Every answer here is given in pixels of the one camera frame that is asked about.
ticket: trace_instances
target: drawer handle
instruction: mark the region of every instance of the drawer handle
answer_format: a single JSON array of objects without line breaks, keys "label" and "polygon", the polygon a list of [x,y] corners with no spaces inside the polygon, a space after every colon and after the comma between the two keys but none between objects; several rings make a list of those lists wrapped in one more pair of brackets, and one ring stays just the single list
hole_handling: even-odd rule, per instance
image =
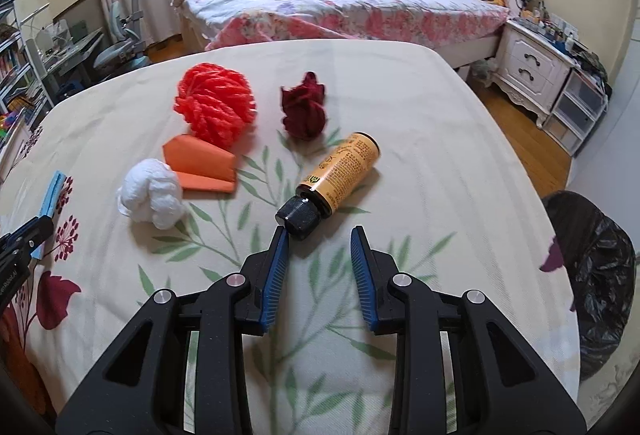
[{"label": "drawer handle", "polygon": [[524,68],[518,68],[518,72],[520,73],[520,75],[523,75],[526,72],[527,75],[529,76],[529,81],[533,81],[533,76],[531,75],[531,72],[529,72],[528,70]]},{"label": "drawer handle", "polygon": [[533,54],[524,54],[524,59],[528,60],[529,58],[536,62],[536,66],[540,66],[540,62],[538,61],[537,57],[535,57]]}]

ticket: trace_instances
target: silver screw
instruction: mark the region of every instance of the silver screw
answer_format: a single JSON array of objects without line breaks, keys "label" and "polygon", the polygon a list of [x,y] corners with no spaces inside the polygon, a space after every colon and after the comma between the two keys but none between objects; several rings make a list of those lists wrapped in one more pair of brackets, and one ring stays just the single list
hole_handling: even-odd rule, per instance
[{"label": "silver screw", "polygon": [[226,277],[226,284],[229,287],[240,287],[245,281],[246,278],[242,274],[230,274]]},{"label": "silver screw", "polygon": [[171,291],[168,291],[167,289],[162,289],[154,294],[154,301],[159,305],[162,305],[164,303],[167,303],[167,301],[169,301],[171,297],[172,297]]},{"label": "silver screw", "polygon": [[407,287],[407,285],[411,285],[411,281],[411,276],[401,272],[393,277],[393,282],[398,285],[398,287]]},{"label": "silver screw", "polygon": [[481,304],[484,303],[484,294],[479,290],[470,290],[466,293],[466,299],[471,301],[471,303]]}]

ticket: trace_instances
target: bottle label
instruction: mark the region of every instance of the bottle label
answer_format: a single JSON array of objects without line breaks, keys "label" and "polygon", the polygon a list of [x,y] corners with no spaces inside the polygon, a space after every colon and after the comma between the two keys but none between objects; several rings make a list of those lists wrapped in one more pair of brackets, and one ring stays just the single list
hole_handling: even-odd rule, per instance
[{"label": "bottle label", "polygon": [[352,133],[300,184],[317,191],[335,212],[380,157],[376,143]]}]

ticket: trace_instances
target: crumpled burgundy fabric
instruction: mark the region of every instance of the crumpled burgundy fabric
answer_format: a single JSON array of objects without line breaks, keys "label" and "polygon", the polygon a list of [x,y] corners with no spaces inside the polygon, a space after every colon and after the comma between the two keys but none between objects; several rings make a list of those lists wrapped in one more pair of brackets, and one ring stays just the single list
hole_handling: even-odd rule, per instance
[{"label": "crumpled burgundy fabric", "polygon": [[318,137],[326,124],[324,113],[324,84],[318,83],[315,73],[307,72],[302,84],[282,91],[282,120],[290,136],[300,140]]}]

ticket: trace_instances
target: wooden floor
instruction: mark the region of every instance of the wooden floor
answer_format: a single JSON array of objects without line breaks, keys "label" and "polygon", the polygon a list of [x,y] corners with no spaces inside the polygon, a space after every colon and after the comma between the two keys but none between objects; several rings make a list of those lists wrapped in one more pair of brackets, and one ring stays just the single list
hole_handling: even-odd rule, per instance
[{"label": "wooden floor", "polygon": [[[187,55],[181,36],[174,36],[147,50],[154,63]],[[546,133],[536,128],[535,115],[511,104],[508,97],[493,85],[473,84],[473,90],[487,107],[529,174],[538,195],[545,196],[564,189],[571,157]]]}]

